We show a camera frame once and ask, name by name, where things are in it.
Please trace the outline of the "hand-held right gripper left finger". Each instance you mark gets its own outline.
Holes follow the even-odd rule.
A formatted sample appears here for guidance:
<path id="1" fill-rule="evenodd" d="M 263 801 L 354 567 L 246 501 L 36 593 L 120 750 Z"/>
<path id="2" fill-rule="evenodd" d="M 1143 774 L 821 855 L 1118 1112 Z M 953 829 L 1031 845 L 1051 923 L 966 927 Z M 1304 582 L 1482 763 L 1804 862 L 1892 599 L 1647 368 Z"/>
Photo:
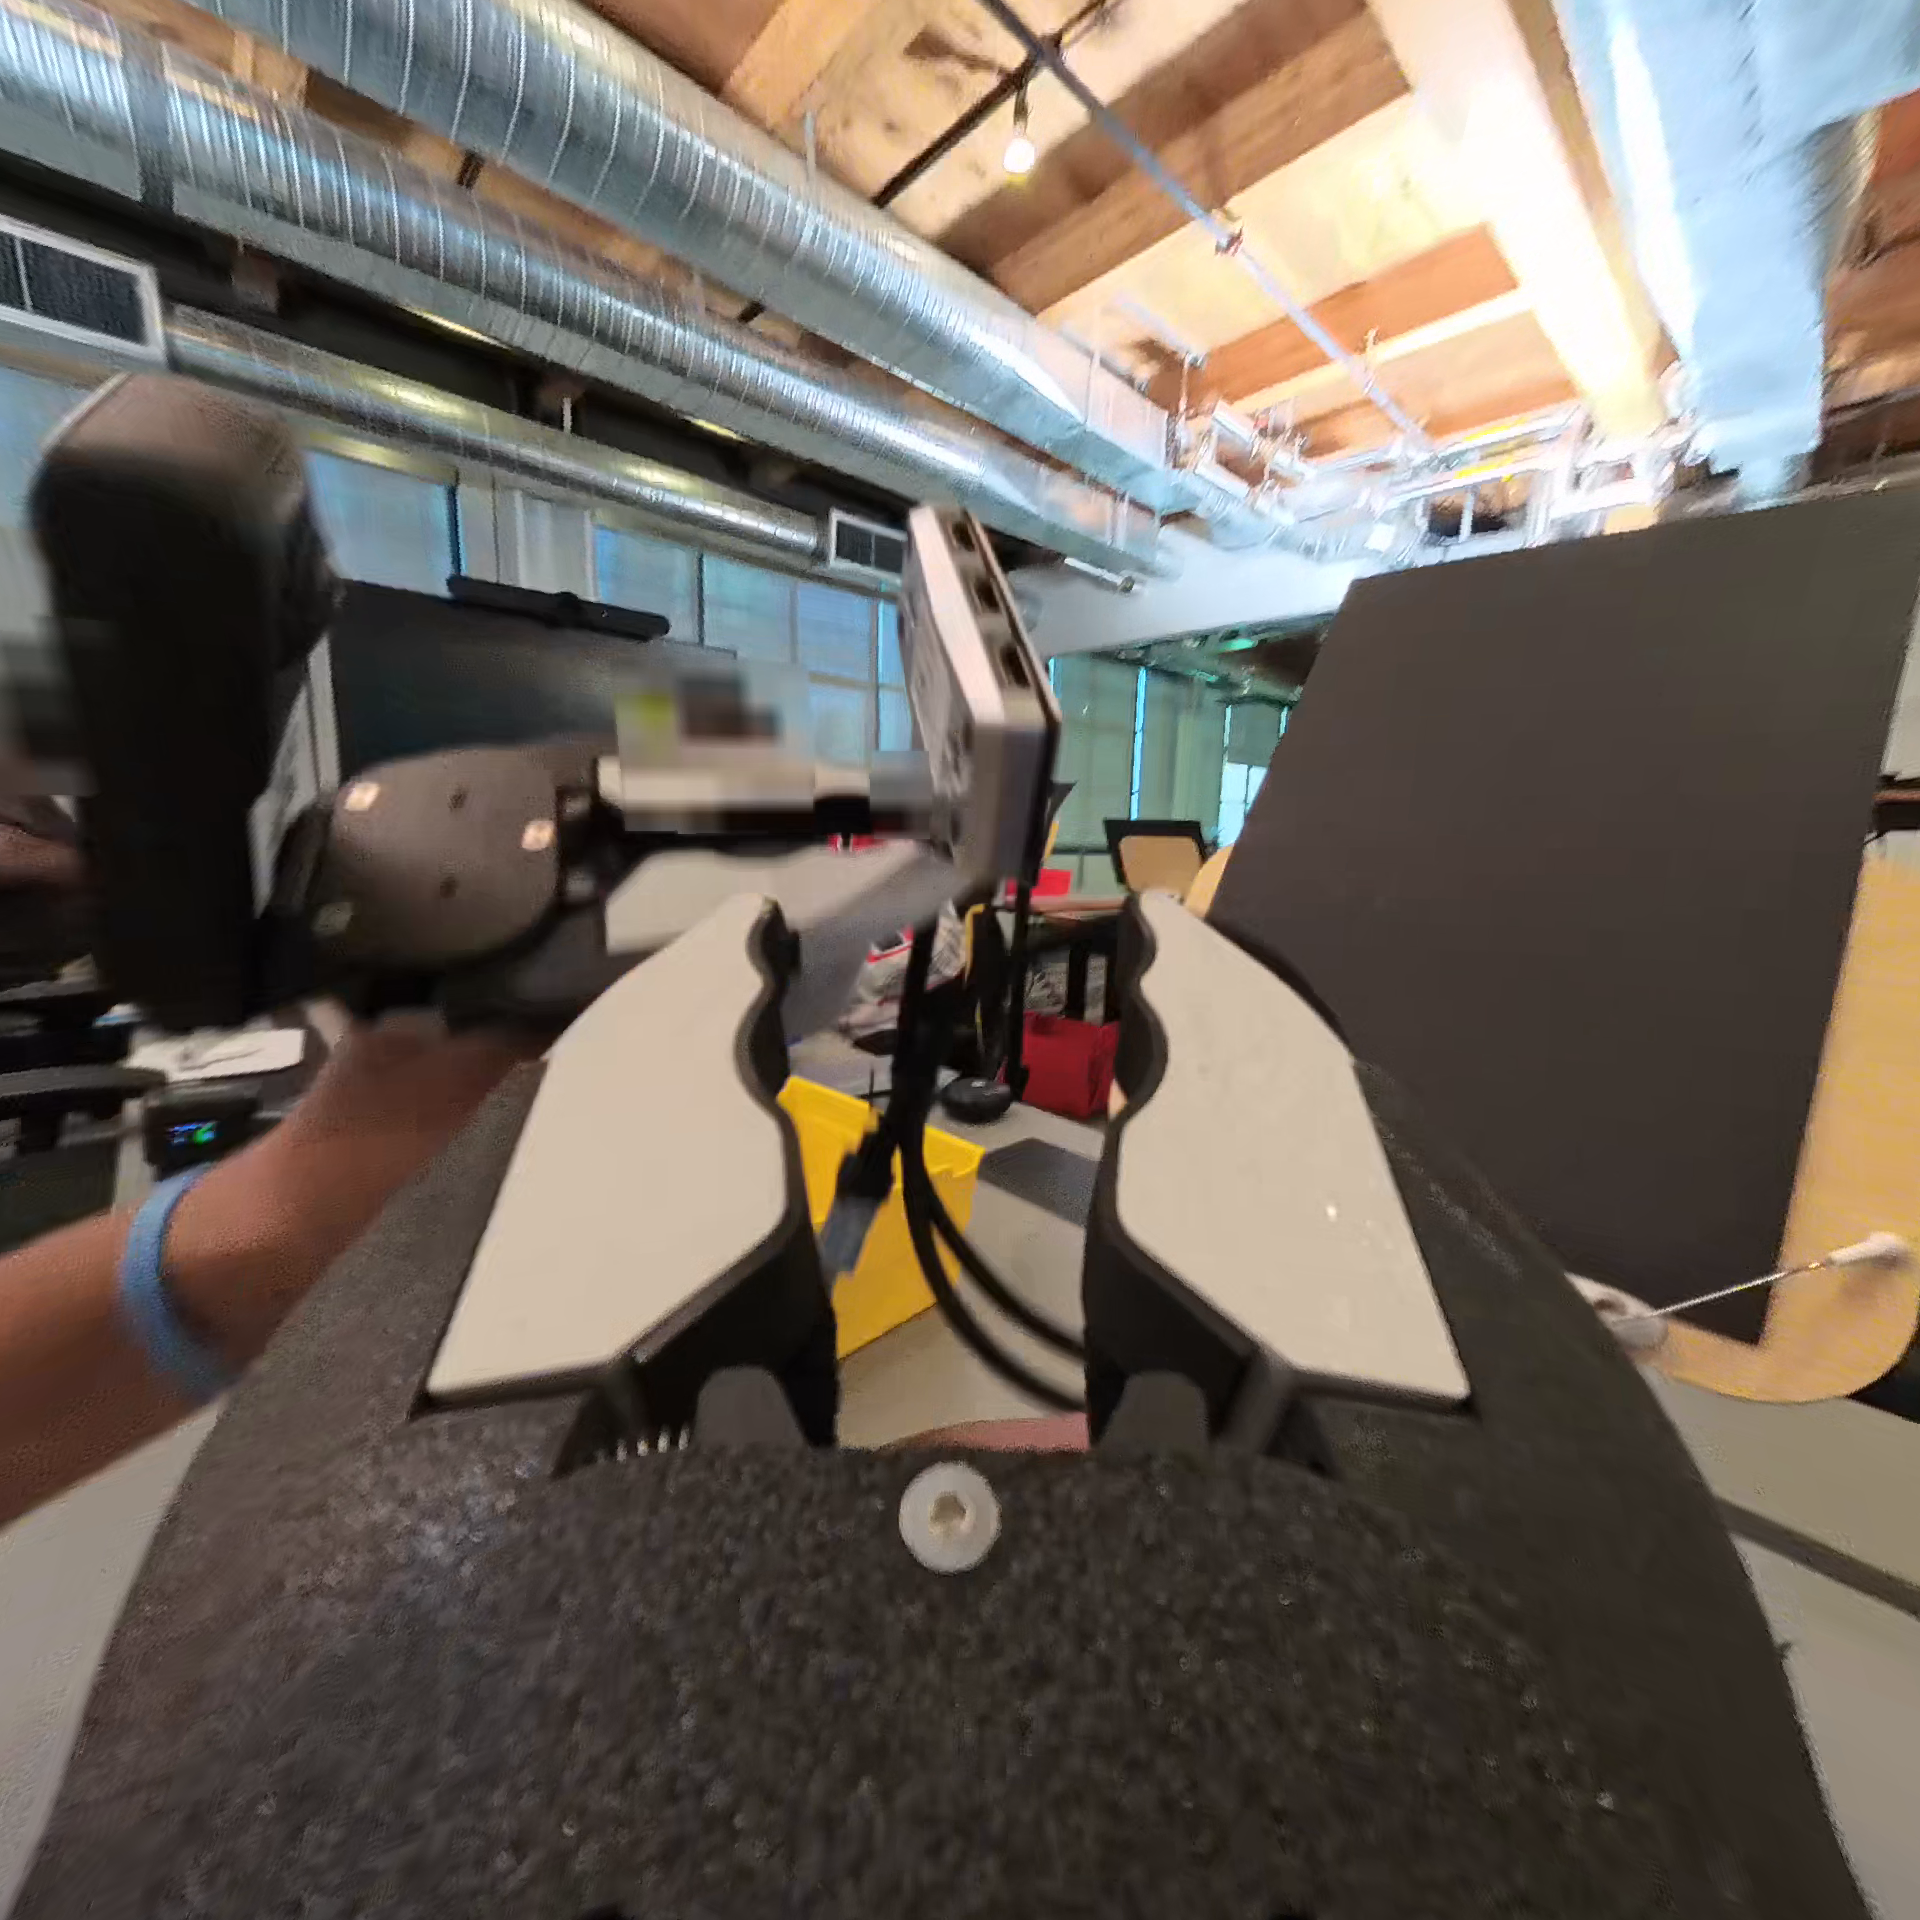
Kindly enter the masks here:
<path id="1" fill-rule="evenodd" d="M 728 899 L 547 1048 L 424 1409 L 584 1397 L 593 1436 L 664 1444 L 765 1371 L 832 1445 L 835 1315 L 777 1100 L 798 956 L 769 899 Z"/>

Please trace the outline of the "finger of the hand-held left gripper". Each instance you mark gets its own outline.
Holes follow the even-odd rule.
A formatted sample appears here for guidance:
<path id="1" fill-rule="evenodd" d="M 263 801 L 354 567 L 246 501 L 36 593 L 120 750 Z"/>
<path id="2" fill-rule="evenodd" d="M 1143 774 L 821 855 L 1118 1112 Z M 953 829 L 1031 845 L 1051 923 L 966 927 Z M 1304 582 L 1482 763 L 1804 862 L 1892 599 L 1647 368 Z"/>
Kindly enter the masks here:
<path id="1" fill-rule="evenodd" d="M 956 865 L 919 843 L 862 852 L 653 852 L 611 890 L 603 948 L 639 961 L 728 899 L 774 900 L 800 940 L 800 963 L 785 990 L 785 1034 L 809 1038 L 845 1012 L 874 948 L 938 921 L 961 894 Z"/>

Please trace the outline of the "white vent grille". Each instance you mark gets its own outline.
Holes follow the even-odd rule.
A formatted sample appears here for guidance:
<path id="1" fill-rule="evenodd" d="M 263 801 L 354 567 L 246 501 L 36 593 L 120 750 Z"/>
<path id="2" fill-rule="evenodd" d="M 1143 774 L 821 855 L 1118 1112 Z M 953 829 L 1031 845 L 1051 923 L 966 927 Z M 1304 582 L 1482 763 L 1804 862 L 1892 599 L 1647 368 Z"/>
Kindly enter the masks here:
<path id="1" fill-rule="evenodd" d="M 168 320 L 150 263 L 3 219 L 3 342 L 114 367 L 163 367 Z"/>

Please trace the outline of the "red storage box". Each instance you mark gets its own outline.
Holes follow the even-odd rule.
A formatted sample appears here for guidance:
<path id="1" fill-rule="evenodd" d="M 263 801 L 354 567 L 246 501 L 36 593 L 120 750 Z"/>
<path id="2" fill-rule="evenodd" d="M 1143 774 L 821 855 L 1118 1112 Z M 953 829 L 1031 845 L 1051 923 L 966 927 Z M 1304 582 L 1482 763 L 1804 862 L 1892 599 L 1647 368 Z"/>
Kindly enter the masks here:
<path id="1" fill-rule="evenodd" d="M 1109 1109 L 1121 1023 L 1021 1015 L 1021 1104 L 1066 1117 L 1101 1121 Z"/>

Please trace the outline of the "foil wrapped ventilation duct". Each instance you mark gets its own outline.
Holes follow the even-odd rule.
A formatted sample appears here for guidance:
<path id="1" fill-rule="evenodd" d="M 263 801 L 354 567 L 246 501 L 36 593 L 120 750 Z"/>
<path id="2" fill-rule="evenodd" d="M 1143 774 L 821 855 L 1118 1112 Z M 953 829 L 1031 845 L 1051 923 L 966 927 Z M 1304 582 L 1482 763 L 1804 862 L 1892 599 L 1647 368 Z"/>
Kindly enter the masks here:
<path id="1" fill-rule="evenodd" d="M 1695 446 L 1793 492 L 1821 425 L 1829 282 L 1916 86 L 1916 4 L 1554 4 Z"/>

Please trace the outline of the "person's left hand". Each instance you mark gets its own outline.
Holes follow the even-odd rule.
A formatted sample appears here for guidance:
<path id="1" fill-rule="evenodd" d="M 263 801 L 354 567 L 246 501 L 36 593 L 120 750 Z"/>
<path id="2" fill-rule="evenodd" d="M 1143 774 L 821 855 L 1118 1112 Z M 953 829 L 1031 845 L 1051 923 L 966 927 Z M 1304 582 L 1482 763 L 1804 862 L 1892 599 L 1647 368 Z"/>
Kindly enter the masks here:
<path id="1" fill-rule="evenodd" d="M 193 1333 L 225 1365 L 252 1362 L 394 1193 L 540 1057 L 525 1033 L 455 1033 L 435 1015 L 347 1028 L 300 1104 L 181 1199 L 163 1276 Z"/>

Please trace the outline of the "grey mouse pad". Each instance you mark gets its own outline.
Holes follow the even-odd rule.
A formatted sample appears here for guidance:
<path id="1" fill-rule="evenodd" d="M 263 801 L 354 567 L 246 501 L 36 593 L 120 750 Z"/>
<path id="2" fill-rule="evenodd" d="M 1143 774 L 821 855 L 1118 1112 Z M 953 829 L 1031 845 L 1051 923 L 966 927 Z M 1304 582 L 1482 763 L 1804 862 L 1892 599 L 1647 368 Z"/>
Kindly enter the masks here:
<path id="1" fill-rule="evenodd" d="M 981 1186 L 1083 1228 L 1098 1190 L 1098 1159 L 1051 1141 L 1017 1141 L 982 1156 Z"/>

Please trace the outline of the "yellow plastic bin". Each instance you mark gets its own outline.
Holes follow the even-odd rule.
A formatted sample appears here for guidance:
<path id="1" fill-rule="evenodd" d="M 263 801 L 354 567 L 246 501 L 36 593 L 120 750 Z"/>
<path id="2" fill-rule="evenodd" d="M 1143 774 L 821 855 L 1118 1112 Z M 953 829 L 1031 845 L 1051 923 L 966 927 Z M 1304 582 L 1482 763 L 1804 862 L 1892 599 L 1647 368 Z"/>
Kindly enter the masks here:
<path id="1" fill-rule="evenodd" d="M 881 1112 L 849 1092 L 830 1092 L 791 1075 L 780 1108 L 800 1141 L 806 1207 L 815 1231 L 827 1228 L 841 1161 L 878 1131 Z M 941 1128 L 923 1131 L 923 1161 L 938 1199 L 956 1228 L 973 1218 L 975 1179 L 986 1148 Z M 914 1315 L 933 1310 L 895 1190 L 874 1215 L 851 1273 L 832 1283 L 840 1359 L 878 1341 Z"/>

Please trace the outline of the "black charger green display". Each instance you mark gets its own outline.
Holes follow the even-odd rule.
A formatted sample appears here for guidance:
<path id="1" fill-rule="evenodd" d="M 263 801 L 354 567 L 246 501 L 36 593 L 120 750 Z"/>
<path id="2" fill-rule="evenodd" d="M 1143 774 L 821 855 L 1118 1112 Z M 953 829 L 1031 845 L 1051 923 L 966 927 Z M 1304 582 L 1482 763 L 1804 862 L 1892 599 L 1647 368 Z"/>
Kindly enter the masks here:
<path id="1" fill-rule="evenodd" d="M 139 1156 L 156 1181 L 225 1159 L 258 1136 L 262 1094 L 217 1084 L 155 1092 L 139 1104 Z"/>

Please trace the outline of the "thin round silver duct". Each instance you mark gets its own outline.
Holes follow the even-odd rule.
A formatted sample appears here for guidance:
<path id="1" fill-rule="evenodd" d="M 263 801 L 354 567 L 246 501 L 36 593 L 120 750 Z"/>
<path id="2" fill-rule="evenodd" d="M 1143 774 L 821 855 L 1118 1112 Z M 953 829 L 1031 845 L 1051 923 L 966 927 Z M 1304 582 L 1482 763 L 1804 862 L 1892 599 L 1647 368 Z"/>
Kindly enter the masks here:
<path id="1" fill-rule="evenodd" d="M 348 363 L 205 311 L 163 320 L 175 372 L 284 406 L 354 439 L 411 443 L 456 468 L 490 468 L 555 497 L 582 497 L 697 548 L 815 570 L 830 531 L 815 517 L 717 488 L 419 380 Z"/>

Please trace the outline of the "black monitor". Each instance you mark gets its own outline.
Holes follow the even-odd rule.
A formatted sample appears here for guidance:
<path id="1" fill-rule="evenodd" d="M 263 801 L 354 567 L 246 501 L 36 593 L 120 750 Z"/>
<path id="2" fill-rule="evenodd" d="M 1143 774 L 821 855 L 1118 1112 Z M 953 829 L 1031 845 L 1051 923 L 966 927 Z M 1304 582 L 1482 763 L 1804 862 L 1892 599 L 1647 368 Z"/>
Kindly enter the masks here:
<path id="1" fill-rule="evenodd" d="M 621 694 L 736 668 L 728 650 L 675 643 L 661 615 L 466 577 L 459 587 L 338 590 L 325 657 L 342 771 L 540 740 L 606 755 Z"/>

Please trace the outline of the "person's left forearm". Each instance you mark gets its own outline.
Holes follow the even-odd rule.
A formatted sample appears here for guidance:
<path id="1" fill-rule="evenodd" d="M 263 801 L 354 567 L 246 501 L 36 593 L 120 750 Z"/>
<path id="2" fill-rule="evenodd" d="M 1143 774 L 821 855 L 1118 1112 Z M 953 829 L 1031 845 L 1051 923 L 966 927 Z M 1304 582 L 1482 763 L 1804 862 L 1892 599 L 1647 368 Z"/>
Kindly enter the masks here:
<path id="1" fill-rule="evenodd" d="M 116 1306 L 132 1212 L 3 1255 L 3 1525 L 150 1444 L 184 1400 Z"/>

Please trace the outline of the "wooden book stand black pad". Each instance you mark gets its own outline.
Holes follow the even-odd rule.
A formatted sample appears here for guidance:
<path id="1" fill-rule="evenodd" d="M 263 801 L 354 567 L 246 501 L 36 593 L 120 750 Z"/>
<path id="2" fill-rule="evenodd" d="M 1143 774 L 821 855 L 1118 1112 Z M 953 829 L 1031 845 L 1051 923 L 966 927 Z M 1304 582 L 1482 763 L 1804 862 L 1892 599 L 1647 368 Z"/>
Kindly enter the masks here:
<path id="1" fill-rule="evenodd" d="M 1916 1172 L 1808 1145 L 1916 629 L 1916 492 L 1356 582 L 1210 899 L 1652 1362 L 1751 1400 L 1887 1375 Z"/>

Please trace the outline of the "blue wristband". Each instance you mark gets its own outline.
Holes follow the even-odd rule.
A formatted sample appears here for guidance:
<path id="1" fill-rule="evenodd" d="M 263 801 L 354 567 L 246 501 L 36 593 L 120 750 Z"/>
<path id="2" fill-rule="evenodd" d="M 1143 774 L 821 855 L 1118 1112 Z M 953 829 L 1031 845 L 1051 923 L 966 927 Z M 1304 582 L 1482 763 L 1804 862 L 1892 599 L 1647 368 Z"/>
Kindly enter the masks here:
<path id="1" fill-rule="evenodd" d="M 171 1228 L 211 1166 L 171 1172 L 139 1199 L 114 1265 L 114 1315 L 147 1375 L 184 1405 L 217 1405 L 236 1385 L 230 1359 L 181 1310 L 171 1286 Z"/>

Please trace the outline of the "tan wooden chair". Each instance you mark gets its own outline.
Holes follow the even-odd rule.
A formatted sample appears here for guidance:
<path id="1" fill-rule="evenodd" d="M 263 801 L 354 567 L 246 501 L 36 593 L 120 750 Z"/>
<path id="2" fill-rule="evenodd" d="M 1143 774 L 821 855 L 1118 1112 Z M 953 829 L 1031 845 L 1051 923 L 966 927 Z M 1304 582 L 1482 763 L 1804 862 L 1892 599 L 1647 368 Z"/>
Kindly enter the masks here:
<path id="1" fill-rule="evenodd" d="M 1123 890 L 1170 890 L 1195 917 L 1210 915 L 1231 843 L 1205 839 L 1199 820 L 1105 820 L 1105 834 Z"/>

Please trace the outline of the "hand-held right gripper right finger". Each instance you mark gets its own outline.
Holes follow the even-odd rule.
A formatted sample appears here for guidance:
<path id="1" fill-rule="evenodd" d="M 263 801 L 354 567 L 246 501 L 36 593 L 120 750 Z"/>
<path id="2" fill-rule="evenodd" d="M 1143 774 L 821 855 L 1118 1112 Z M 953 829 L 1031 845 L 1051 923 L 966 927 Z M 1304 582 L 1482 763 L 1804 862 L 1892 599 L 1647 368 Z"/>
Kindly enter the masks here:
<path id="1" fill-rule="evenodd" d="M 1469 1378 L 1329 1018 L 1143 890 L 1121 927 L 1121 1117 L 1083 1231 L 1083 1385 L 1106 1436 L 1146 1378 L 1210 1440 L 1273 1445 L 1304 1397 L 1460 1414 Z"/>

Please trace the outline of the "white paper sheet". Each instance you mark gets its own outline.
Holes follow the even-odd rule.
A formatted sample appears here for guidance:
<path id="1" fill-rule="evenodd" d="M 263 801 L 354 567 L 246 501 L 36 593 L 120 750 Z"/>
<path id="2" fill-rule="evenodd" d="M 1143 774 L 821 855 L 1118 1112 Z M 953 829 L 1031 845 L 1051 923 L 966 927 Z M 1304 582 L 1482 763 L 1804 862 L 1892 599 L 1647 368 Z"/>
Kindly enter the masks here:
<path id="1" fill-rule="evenodd" d="M 236 1033 L 190 1033 L 181 1038 L 138 1042 L 123 1065 L 139 1075 L 156 1075 L 168 1084 L 217 1084 L 232 1077 L 287 1075 L 308 1057 L 310 1028 L 271 1024 Z"/>

